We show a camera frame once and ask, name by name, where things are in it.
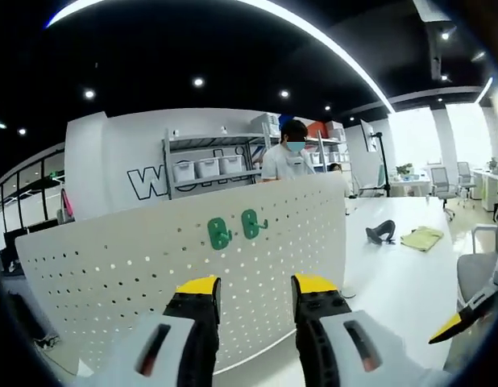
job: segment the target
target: gray chair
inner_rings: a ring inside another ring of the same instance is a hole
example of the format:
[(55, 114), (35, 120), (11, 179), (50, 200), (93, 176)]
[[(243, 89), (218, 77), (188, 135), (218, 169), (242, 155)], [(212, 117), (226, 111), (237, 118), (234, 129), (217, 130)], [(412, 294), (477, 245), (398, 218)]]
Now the gray chair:
[[(476, 252), (476, 232), (494, 231), (495, 249), (493, 252)], [(473, 253), (459, 257), (457, 261), (457, 278), (463, 304), (480, 291), (491, 279), (498, 261), (498, 225), (477, 224), (471, 231)]]
[[(463, 208), (466, 208), (466, 203), (471, 200), (471, 188), (475, 188), (476, 184), (473, 181), (473, 176), (471, 175), (471, 170), (469, 169), (469, 164), (466, 161), (459, 161), (457, 163), (457, 169), (459, 171), (459, 201), (457, 205), (463, 202)], [(473, 208), (475, 208), (475, 203), (471, 201)]]
[(450, 217), (450, 222), (455, 217), (455, 212), (446, 208), (448, 199), (457, 197), (456, 187), (450, 184), (445, 167), (434, 167), (432, 173), (432, 195), (442, 200), (442, 209)]

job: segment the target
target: white pegboard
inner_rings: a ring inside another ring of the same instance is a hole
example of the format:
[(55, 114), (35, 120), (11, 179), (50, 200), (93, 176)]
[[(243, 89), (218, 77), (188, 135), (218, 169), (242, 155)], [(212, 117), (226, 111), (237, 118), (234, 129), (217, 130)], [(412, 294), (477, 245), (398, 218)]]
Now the white pegboard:
[[(243, 235), (253, 209), (267, 230)], [(221, 217), (229, 246), (210, 246)], [(249, 185), (68, 223), (16, 240), (23, 269), (63, 340), (91, 369), (146, 313), (162, 313), (176, 287), (222, 278), (216, 370), (244, 361), (294, 329), (290, 277), (316, 273), (342, 285), (343, 186), (331, 173)]]

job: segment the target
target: white desk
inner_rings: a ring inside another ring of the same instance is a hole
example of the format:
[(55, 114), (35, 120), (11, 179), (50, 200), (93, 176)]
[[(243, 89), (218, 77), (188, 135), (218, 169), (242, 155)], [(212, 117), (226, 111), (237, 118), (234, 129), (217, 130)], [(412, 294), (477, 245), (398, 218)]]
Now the white desk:
[(390, 182), (393, 190), (393, 197), (404, 196), (405, 187), (413, 187), (417, 196), (426, 196), (431, 191), (432, 181), (427, 176), (421, 176), (417, 180), (399, 180)]
[(494, 211), (494, 204), (498, 202), (498, 175), (481, 169), (473, 169), (471, 173), (476, 184), (471, 190), (471, 197), (482, 199), (482, 207), (486, 211)]
[[(423, 367), (442, 369), (451, 340), (428, 340), (456, 311), (457, 257), (442, 205), (437, 198), (347, 199), (347, 259), (345, 283), (356, 296), (352, 310), (366, 310), (399, 335), (407, 355)], [(395, 245), (368, 243), (365, 227), (384, 220), (396, 223)], [(418, 226), (430, 226), (444, 237), (427, 253), (399, 242)], [(214, 378), (215, 387), (303, 387), (303, 372), (295, 335), (268, 352)]]

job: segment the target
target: black ceiling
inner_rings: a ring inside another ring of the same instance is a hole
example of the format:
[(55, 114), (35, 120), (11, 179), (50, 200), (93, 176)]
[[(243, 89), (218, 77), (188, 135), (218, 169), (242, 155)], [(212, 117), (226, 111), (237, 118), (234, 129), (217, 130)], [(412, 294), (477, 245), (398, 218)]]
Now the black ceiling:
[[(343, 46), (389, 97), (483, 84), (483, 63), (471, 62), (479, 48), (459, 30), (440, 45), (450, 82), (432, 79), (427, 31), (452, 25), (423, 23), (411, 0), (274, 2)], [(212, 106), (327, 120), (377, 100), (328, 48), (240, 2), (109, 0), (47, 30), (68, 2), (1, 3), (0, 121), (8, 128), (0, 130), (0, 176), (64, 141), (69, 120), (97, 111)], [(196, 75), (203, 89), (191, 86)], [(85, 88), (97, 92), (92, 102)], [(290, 99), (278, 96), (281, 89)]]

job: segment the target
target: yellow cloth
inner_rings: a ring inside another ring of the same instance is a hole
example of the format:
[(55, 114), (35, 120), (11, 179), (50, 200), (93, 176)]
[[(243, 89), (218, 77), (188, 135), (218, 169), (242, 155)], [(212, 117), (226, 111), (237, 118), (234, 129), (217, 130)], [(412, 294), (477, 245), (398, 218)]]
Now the yellow cloth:
[(444, 233), (434, 228), (420, 226), (412, 233), (403, 235), (401, 243), (420, 252), (429, 251), (442, 237)]

